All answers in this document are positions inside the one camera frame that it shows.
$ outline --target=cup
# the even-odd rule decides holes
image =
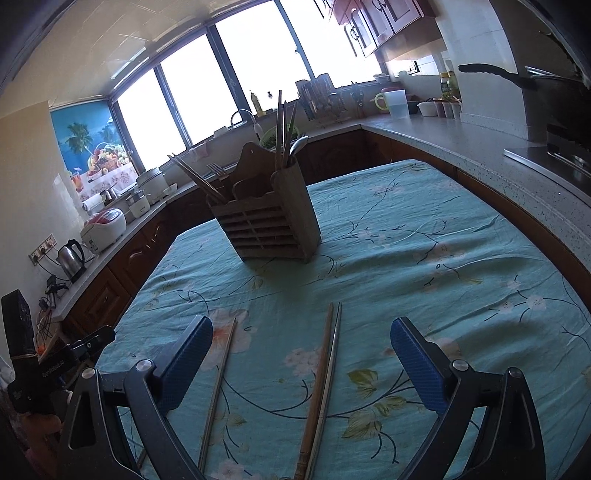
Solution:
[[[460,120],[460,113],[462,113],[462,104],[459,102],[452,102],[453,117],[456,120]]]
[[[453,119],[453,108],[452,108],[452,104],[450,102],[444,102],[443,103],[443,109],[445,110],[445,116],[446,116],[446,118]]]
[[[443,102],[435,102],[435,108],[437,109],[437,116],[439,118],[445,118],[445,108]]]

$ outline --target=palm tree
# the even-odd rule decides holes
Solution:
[[[68,130],[72,132],[72,136],[66,140],[70,150],[77,155],[86,150],[92,155],[93,153],[87,147],[88,144],[92,143],[92,137],[88,133],[88,125],[74,122],[73,124],[68,125]]]
[[[105,125],[100,131],[100,136],[103,137],[103,142],[113,143],[115,139],[115,132],[109,125]]]

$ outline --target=countertop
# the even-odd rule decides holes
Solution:
[[[591,270],[591,209],[557,183],[503,155],[505,148],[536,144],[458,120],[421,115],[400,120],[380,115],[317,128],[306,134],[313,142],[358,129],[426,151],[500,192],[535,217]],[[57,302],[53,322],[65,319],[101,269],[147,222],[167,204],[196,188],[192,181],[183,185],[154,205],[146,215],[130,223],[117,242],[87,264],[84,275]]]

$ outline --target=wooden chopstick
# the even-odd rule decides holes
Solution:
[[[217,371],[217,377],[215,385],[213,386],[212,399],[209,402],[209,411],[207,412],[207,420],[205,421],[205,428],[203,429],[203,441],[201,442],[201,449],[199,450],[199,461],[197,462],[197,468],[201,472],[205,471],[205,462],[207,461],[207,449],[209,448],[209,437],[212,435],[213,420],[216,414],[217,399],[220,396],[220,390],[222,389],[223,372],[226,368],[226,361],[228,360],[228,354],[230,353],[230,346],[232,345],[232,336],[238,322],[234,319],[232,323],[232,329],[226,342],[226,348],[224,349],[222,361],[218,365],[219,370]]]
[[[289,149],[289,142],[287,141],[287,102],[283,102],[283,122],[281,126],[283,130],[283,147],[281,149],[281,158],[279,160],[279,164],[283,165],[283,156],[285,155],[285,151]]]
[[[294,109],[291,111],[291,121],[290,121],[290,128],[289,133],[287,134],[287,146],[283,151],[283,159],[281,160],[281,168],[286,168],[287,163],[290,159],[290,150],[291,150],[291,136],[293,135],[294,131],[294,122],[296,121],[296,110],[297,110],[298,102],[294,103]]]
[[[310,459],[308,460],[308,468],[306,469],[304,480],[311,479],[312,474],[314,473],[316,459],[318,458],[318,452],[320,451],[320,442],[322,441],[322,434],[324,432],[324,424],[326,422],[326,414],[329,405],[330,387],[332,386],[332,380],[335,373],[336,352],[337,345],[339,344],[340,317],[342,313],[343,304],[339,302],[339,305],[336,309],[335,332],[332,337],[332,343],[330,344],[329,364],[326,372],[326,381],[324,382],[324,391],[322,392],[322,403],[320,404],[318,425],[316,426],[316,434],[314,435],[314,443],[312,444],[312,453],[310,454]]]
[[[183,159],[177,157],[176,155],[169,155],[168,156],[173,162],[175,162],[181,169],[191,178],[197,185],[199,185],[205,193],[211,195],[215,198],[218,202],[223,204],[228,203],[228,200],[224,195],[219,193],[219,191],[207,180],[205,180],[199,173],[193,170],[189,165],[187,165]]]
[[[333,303],[331,303],[326,316],[324,338],[322,341],[322,352],[320,353],[320,361],[318,362],[318,368],[316,370],[316,382],[314,383],[314,391],[312,392],[312,397],[310,399],[310,409],[308,411],[308,418],[306,419],[306,428],[304,429],[304,436],[301,440],[300,456],[295,466],[293,480],[304,479],[306,470],[308,468],[308,461],[310,460],[314,437],[316,435],[320,402],[322,401],[322,392],[324,390],[324,382],[326,380],[326,370],[328,366],[330,346],[330,330],[332,327],[334,309],[335,306]]]
[[[275,132],[275,170],[279,170],[281,168],[281,148],[283,143],[283,133],[281,131],[281,107],[283,107],[283,103],[281,103],[281,94],[282,91],[279,90],[279,103],[277,104],[277,131]]]

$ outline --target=rice cooker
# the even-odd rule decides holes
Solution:
[[[126,228],[125,215],[118,208],[113,208],[90,217],[80,236],[93,253],[99,254],[114,244]]]

